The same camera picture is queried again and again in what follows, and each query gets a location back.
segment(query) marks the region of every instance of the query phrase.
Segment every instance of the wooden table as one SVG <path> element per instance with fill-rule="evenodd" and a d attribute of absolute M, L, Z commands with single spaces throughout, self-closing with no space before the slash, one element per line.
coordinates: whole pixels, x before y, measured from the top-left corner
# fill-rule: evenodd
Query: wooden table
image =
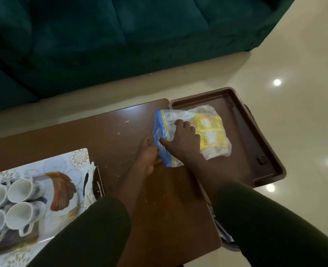
<path fill-rule="evenodd" d="M 87 148 L 108 191 L 151 136 L 154 112 L 168 100 L 124 108 L 0 139 L 0 171 Z M 195 178 L 159 164 L 144 183 L 118 266 L 177 266 L 220 247 Z"/>

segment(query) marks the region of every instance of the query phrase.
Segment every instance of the white floor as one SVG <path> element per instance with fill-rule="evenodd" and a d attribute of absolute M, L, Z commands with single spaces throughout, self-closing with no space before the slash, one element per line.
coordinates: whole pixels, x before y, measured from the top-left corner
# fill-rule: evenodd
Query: white floor
<path fill-rule="evenodd" d="M 275 86 L 279 79 L 281 85 Z M 258 189 L 328 235 L 328 0 L 296 0 L 259 48 L 0 112 L 0 137 L 160 98 L 231 86 L 285 165 Z M 186 264 L 249 266 L 223 248 Z"/>

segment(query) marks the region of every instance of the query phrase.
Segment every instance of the plastic bag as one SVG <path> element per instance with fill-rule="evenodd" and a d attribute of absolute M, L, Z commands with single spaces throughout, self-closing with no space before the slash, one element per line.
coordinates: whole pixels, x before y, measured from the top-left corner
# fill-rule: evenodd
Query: plastic bag
<path fill-rule="evenodd" d="M 229 156 L 232 145 L 226 136 L 221 117 L 210 105 L 199 106 L 190 110 L 157 110 L 153 130 L 154 142 L 159 148 L 159 155 L 167 167 L 178 167 L 183 163 L 173 157 L 159 142 L 160 138 L 174 139 L 174 122 L 182 119 L 189 121 L 201 136 L 200 149 L 206 160 L 217 156 Z"/>

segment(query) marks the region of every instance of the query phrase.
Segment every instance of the table surface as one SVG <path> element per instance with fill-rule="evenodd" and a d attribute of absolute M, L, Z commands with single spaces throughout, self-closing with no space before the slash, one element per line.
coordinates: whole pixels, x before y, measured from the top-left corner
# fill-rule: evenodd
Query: table surface
<path fill-rule="evenodd" d="M 161 99 L 0 139 L 0 172 L 87 148 L 108 191 L 130 167 L 140 141 L 151 136 Z M 177 266 L 221 245 L 195 178 L 185 167 L 155 167 L 131 218 L 118 266 Z"/>

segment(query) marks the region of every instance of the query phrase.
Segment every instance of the brown tray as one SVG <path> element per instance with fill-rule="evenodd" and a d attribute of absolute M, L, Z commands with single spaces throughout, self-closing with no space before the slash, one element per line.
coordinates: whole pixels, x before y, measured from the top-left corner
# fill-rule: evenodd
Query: brown tray
<path fill-rule="evenodd" d="M 188 110 L 206 104 L 220 115 L 232 143 L 229 157 L 216 157 L 210 160 L 211 163 L 220 165 L 227 175 L 251 187 L 270 184 L 286 176 L 284 166 L 233 88 L 175 99 L 170 101 L 169 108 Z"/>

